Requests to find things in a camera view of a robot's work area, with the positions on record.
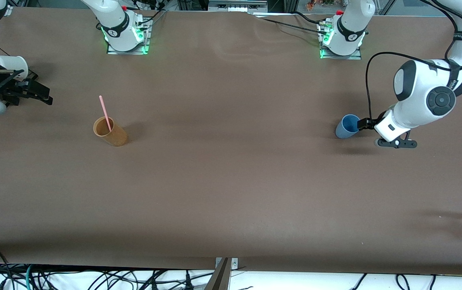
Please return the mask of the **colourful background items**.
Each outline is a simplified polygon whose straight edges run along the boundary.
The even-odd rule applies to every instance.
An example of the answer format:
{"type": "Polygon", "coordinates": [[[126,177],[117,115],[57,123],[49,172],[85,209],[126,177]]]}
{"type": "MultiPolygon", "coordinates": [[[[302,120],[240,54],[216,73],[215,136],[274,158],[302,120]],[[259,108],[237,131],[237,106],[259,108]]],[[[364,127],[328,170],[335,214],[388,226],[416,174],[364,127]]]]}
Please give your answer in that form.
{"type": "Polygon", "coordinates": [[[314,8],[329,8],[336,5],[342,5],[342,0],[307,0],[305,7],[307,11],[312,11],[314,8]]]}

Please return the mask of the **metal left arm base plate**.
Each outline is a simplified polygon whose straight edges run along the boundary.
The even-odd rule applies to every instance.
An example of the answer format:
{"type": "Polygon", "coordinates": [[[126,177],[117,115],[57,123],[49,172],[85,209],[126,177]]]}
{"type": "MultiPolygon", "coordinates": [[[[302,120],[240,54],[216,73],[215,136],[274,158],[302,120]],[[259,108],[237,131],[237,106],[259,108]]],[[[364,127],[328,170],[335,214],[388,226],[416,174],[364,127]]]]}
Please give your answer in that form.
{"type": "Polygon", "coordinates": [[[333,29],[331,18],[319,21],[316,25],[319,35],[320,57],[342,60],[360,60],[360,46],[365,33],[355,41],[339,41],[339,34],[333,29]]]}

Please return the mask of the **blue cup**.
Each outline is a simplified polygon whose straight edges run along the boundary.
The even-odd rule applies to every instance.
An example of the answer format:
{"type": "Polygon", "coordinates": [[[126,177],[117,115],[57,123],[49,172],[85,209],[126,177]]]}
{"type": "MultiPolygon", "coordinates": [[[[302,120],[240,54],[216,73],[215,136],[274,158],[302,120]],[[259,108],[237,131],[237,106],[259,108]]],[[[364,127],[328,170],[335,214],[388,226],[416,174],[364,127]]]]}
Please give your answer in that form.
{"type": "Polygon", "coordinates": [[[359,132],[358,121],[360,118],[354,114],[344,115],[335,129],[335,136],[339,139],[347,139],[359,132]]]}

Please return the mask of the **pink chopstick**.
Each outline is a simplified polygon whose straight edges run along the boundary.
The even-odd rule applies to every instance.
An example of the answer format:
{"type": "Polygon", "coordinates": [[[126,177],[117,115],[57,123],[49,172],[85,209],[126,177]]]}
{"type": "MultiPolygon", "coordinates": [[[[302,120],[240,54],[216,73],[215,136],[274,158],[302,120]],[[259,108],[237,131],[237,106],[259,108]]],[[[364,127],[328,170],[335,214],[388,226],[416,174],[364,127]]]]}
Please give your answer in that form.
{"type": "Polygon", "coordinates": [[[106,123],[107,123],[108,131],[111,132],[112,125],[110,123],[109,115],[107,113],[107,108],[106,108],[106,105],[104,104],[104,98],[102,95],[99,95],[99,100],[100,100],[100,104],[101,104],[101,107],[104,113],[104,119],[106,120],[106,123]]]}

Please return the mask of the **metal table bracket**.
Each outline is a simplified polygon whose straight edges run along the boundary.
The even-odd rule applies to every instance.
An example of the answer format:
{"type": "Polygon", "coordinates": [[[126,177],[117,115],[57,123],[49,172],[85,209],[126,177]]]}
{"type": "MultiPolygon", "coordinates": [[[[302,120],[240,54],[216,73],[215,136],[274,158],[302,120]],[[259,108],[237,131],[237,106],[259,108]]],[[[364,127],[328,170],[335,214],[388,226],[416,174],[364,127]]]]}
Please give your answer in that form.
{"type": "MultiPolygon", "coordinates": [[[[216,258],[216,263],[215,263],[215,268],[218,268],[220,262],[222,261],[223,257],[217,257],[216,258]]],[[[238,257],[233,257],[229,258],[229,264],[231,265],[231,270],[237,270],[238,269],[238,257]]]]}

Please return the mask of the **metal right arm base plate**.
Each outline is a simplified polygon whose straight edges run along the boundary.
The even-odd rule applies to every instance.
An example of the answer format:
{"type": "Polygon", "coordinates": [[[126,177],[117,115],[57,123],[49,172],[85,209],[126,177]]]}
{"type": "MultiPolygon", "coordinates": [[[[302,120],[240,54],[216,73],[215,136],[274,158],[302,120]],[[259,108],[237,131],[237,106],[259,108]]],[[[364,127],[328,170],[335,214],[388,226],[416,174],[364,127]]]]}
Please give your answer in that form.
{"type": "Polygon", "coordinates": [[[107,54],[145,55],[150,45],[151,22],[135,22],[126,17],[114,27],[102,26],[107,54]]]}

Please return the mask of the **dark angled beam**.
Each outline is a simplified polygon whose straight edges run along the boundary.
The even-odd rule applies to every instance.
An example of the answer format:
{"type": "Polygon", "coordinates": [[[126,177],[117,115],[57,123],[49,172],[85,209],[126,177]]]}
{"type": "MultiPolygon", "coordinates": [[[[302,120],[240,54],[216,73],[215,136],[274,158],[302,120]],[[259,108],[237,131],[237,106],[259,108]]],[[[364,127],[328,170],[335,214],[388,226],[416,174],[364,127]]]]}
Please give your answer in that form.
{"type": "Polygon", "coordinates": [[[226,257],[220,259],[216,270],[213,272],[204,290],[229,290],[232,266],[232,258],[226,257]]]}

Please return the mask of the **bamboo cup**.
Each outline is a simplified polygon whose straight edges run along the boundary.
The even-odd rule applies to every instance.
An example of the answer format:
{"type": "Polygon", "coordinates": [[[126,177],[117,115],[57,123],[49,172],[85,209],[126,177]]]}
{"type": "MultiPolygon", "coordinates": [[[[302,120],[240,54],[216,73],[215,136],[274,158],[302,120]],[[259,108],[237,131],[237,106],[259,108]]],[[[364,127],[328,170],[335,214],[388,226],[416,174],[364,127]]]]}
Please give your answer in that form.
{"type": "Polygon", "coordinates": [[[98,118],[93,124],[93,132],[111,146],[120,147],[128,143],[128,134],[115,121],[109,117],[109,125],[105,117],[98,118]]]}

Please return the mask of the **grey device box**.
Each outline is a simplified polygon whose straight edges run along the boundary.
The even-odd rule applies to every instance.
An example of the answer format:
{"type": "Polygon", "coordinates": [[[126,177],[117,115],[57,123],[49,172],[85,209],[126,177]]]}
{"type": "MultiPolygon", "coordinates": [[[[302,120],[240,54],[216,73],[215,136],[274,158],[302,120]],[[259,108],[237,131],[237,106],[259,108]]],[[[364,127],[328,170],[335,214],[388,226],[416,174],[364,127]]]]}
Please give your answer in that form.
{"type": "Polygon", "coordinates": [[[267,0],[208,0],[208,11],[267,13],[267,0]]]}

